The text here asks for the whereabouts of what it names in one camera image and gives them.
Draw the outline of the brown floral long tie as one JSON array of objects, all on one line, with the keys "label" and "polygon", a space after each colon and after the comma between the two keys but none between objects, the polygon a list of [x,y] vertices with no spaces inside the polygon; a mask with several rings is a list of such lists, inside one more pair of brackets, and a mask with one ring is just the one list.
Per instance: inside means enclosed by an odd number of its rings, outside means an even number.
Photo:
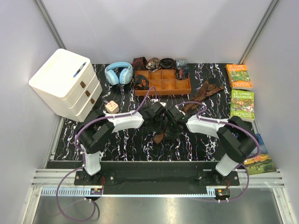
[{"label": "brown floral long tie", "polygon": [[[199,88],[197,93],[191,98],[192,103],[187,103],[186,106],[183,108],[183,112],[192,112],[197,107],[195,106],[197,103],[201,103],[206,98],[224,90],[224,86],[219,85],[216,81],[213,81],[212,79],[206,80],[203,85]],[[166,136],[166,130],[167,130],[168,121],[165,122],[163,125],[163,131],[159,134],[157,134],[153,138],[153,142],[158,145]]]}]

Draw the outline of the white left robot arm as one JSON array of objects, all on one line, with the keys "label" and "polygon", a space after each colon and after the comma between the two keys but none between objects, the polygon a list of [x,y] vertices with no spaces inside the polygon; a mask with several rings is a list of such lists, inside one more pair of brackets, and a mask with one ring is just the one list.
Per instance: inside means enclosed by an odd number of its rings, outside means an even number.
[{"label": "white left robot arm", "polygon": [[113,133],[125,129],[146,128],[152,132],[162,130],[163,114],[166,103],[155,102],[138,110],[119,114],[105,114],[94,110],[83,123],[77,127],[75,146],[83,153],[85,180],[97,184],[101,179],[100,152],[105,149]]}]

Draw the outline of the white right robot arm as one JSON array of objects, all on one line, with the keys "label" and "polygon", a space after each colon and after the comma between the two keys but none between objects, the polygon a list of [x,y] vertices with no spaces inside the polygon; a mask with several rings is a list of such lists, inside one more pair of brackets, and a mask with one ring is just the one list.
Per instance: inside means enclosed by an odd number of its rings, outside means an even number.
[{"label": "white right robot arm", "polygon": [[227,182],[231,171],[249,158],[255,149],[260,149],[258,138],[238,116],[230,119],[205,118],[197,114],[184,114],[177,107],[168,109],[166,116],[168,134],[176,136],[182,131],[189,131],[219,139],[225,154],[212,173],[213,182],[218,185]]}]

